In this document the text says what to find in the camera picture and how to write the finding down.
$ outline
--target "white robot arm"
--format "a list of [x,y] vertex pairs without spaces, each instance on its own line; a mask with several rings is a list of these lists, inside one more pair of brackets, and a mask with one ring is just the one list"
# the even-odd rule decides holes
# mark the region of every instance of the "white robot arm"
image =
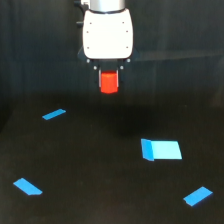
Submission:
[[[81,0],[79,3],[83,6],[87,5],[88,10],[84,13],[84,21],[81,26],[83,28],[83,47],[80,49],[78,57],[92,64],[94,70],[98,71],[101,92],[117,92],[118,73],[121,73],[125,65],[133,61],[137,55],[137,51],[133,47],[131,15],[125,8],[125,0]],[[114,90],[104,91],[102,85],[106,83],[109,76],[105,74],[108,74],[109,71],[102,71],[102,69],[103,63],[108,61],[114,63],[113,80],[116,79],[117,83]]]

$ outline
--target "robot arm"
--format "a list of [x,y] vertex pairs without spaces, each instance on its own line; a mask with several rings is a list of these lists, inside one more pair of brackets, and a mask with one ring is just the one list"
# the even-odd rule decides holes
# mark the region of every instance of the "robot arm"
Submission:
[[[75,1],[75,5],[81,7],[84,15],[84,21],[78,22],[83,28],[83,46],[78,58],[92,65],[98,73],[101,92],[117,92],[125,67],[138,55],[133,46],[132,19],[125,0],[81,0]],[[88,6],[88,10],[84,12],[81,5]],[[114,88],[105,90],[103,83]]]

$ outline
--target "blue paper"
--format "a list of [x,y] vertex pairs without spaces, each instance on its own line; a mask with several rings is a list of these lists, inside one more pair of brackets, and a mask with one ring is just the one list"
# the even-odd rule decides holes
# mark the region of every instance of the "blue paper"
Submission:
[[154,159],[182,159],[176,141],[152,141]]
[[179,144],[176,141],[150,141],[141,139],[144,159],[182,159]]
[[154,161],[153,151],[152,151],[152,144],[150,140],[142,139],[142,156],[144,159],[149,161]]
[[50,114],[44,115],[43,118],[45,120],[49,120],[51,118],[54,118],[54,117],[56,117],[58,115],[61,115],[61,114],[65,113],[65,112],[66,112],[65,110],[59,109],[59,110],[56,110],[56,111],[54,111],[54,112],[52,112]]
[[15,186],[17,186],[20,190],[25,192],[27,195],[40,195],[42,194],[42,191],[33,186],[31,183],[26,181],[25,179],[21,178],[20,180],[13,183]]
[[196,190],[193,193],[191,193],[190,195],[188,195],[187,197],[185,197],[184,200],[190,206],[194,206],[195,204],[197,204],[201,200],[205,199],[206,197],[208,197],[212,193],[213,192],[211,192],[210,190],[206,189],[205,187],[201,187],[198,190]]

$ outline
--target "blue rectangle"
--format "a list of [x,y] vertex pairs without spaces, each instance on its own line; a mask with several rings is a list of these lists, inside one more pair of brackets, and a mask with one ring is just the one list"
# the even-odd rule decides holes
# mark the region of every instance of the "blue rectangle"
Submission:
[[196,190],[193,193],[191,193],[190,195],[188,195],[187,197],[185,197],[184,200],[190,206],[194,206],[195,204],[197,204],[201,200],[205,199],[206,197],[208,197],[212,193],[213,192],[211,192],[210,190],[206,189],[205,187],[201,187],[198,190]]
[[152,141],[154,159],[182,159],[180,147],[176,141]]
[[56,117],[56,116],[58,116],[58,115],[61,115],[61,114],[65,113],[65,112],[66,112],[65,110],[59,109],[59,110],[56,110],[56,111],[54,111],[54,112],[52,112],[52,113],[49,113],[49,114],[47,114],[47,115],[44,115],[43,118],[44,118],[45,120],[49,120],[49,119],[51,119],[51,118],[54,118],[54,117]]
[[40,195],[42,191],[33,186],[31,183],[26,181],[25,179],[21,178],[20,180],[13,183],[16,187],[20,190],[25,192],[27,195]]
[[142,143],[142,156],[144,159],[149,161],[154,161],[153,151],[152,151],[152,144],[150,140],[141,139]]

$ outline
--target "blue sticky note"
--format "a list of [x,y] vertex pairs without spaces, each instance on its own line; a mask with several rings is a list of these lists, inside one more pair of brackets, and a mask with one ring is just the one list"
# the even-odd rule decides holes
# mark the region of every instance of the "blue sticky note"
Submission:
[[182,159],[180,147],[176,141],[152,141],[154,159]]
[[150,141],[141,139],[144,159],[182,159],[180,147],[176,141]]
[[20,190],[25,192],[27,195],[40,195],[42,194],[42,191],[33,186],[31,183],[26,181],[25,179],[21,178],[15,183],[13,183],[16,187],[18,187]]
[[152,144],[150,140],[141,139],[142,143],[142,156],[144,159],[149,161],[154,161],[153,151],[152,151]]
[[54,112],[52,112],[50,114],[44,115],[43,118],[45,120],[49,120],[51,118],[54,118],[54,117],[56,117],[58,115],[61,115],[61,114],[65,113],[65,112],[66,112],[65,110],[59,109],[59,110],[56,110],[56,111],[54,111]]
[[206,189],[205,187],[201,187],[198,190],[196,190],[193,193],[191,193],[190,195],[188,195],[187,197],[185,197],[184,200],[190,206],[194,206],[195,204],[197,204],[201,200],[205,199],[206,197],[208,197],[212,193],[213,192],[211,192],[210,190]]

